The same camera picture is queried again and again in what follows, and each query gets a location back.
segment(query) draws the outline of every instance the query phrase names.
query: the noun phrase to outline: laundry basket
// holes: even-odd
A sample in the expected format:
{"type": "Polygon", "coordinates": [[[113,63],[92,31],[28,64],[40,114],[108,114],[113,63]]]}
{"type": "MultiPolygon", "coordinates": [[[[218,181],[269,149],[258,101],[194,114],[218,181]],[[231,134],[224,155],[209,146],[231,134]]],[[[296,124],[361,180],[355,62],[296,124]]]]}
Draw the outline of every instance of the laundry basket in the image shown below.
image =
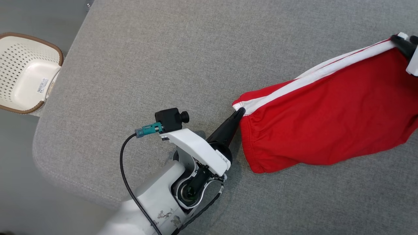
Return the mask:
{"type": "Polygon", "coordinates": [[[61,50],[44,40],[0,34],[0,109],[28,114],[46,101],[59,73],[61,50]]]}

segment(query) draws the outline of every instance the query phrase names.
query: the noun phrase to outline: white trim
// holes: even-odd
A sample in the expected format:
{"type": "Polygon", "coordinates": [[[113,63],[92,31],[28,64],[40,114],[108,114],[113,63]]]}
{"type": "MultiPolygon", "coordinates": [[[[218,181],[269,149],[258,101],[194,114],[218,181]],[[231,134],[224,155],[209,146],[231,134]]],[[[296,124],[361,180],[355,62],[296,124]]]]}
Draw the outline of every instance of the white trim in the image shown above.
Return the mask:
{"type": "Polygon", "coordinates": [[[355,50],[341,56],[337,56],[315,66],[314,68],[309,69],[308,71],[304,72],[296,79],[294,79],[293,82],[279,88],[270,95],[236,103],[235,105],[233,105],[233,108],[235,110],[238,110],[240,107],[244,107],[246,110],[244,115],[250,115],[261,106],[277,99],[278,97],[281,97],[296,89],[316,82],[319,79],[331,75],[342,68],[355,64],[364,59],[376,56],[394,47],[395,45],[391,41],[384,40],[379,43],[373,44],[372,46],[355,50]]]}

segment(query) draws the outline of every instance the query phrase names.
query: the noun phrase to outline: gray fabric surface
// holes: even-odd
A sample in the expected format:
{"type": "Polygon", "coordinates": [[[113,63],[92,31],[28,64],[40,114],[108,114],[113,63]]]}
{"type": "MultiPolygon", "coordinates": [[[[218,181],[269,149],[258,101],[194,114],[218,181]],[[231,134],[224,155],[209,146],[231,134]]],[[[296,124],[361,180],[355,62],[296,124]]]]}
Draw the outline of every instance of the gray fabric surface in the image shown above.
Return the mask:
{"type": "MultiPolygon", "coordinates": [[[[185,126],[208,136],[240,94],[393,33],[417,33],[417,12],[412,0],[96,1],[40,118],[35,162],[54,185],[116,208],[127,196],[121,144],[154,112],[187,110],[185,126]]],[[[417,143],[414,134],[333,166],[255,174],[237,134],[224,194],[182,234],[416,234],[417,143]]],[[[174,150],[157,135],[131,141],[132,186],[174,150]]]]}

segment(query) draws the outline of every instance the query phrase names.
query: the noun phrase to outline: cable connector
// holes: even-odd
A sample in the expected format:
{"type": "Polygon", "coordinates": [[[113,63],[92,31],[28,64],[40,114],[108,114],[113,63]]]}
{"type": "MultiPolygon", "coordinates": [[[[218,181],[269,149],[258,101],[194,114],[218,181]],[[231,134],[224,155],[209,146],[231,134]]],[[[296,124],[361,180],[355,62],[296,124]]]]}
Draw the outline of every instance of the cable connector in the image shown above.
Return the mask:
{"type": "Polygon", "coordinates": [[[136,138],[141,138],[144,135],[154,134],[157,132],[162,132],[163,126],[161,123],[154,123],[151,125],[143,126],[142,128],[135,129],[136,138]]]}

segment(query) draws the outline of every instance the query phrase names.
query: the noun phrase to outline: scuff mark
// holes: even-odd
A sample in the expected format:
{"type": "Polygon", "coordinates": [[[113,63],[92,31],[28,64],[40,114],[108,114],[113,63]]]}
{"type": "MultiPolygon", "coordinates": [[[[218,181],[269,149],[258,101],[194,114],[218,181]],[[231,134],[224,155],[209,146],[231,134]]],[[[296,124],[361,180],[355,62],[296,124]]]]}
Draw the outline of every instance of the scuff mark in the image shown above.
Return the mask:
{"type": "Polygon", "coordinates": [[[167,219],[168,217],[170,217],[170,215],[173,213],[173,209],[170,208],[170,212],[167,214],[164,214],[163,211],[160,211],[160,213],[158,214],[157,219],[167,219]]]}
{"type": "Polygon", "coordinates": [[[177,215],[175,215],[174,218],[170,220],[170,222],[172,222],[176,227],[178,227],[178,225],[181,224],[180,217],[178,217],[177,215]]]}

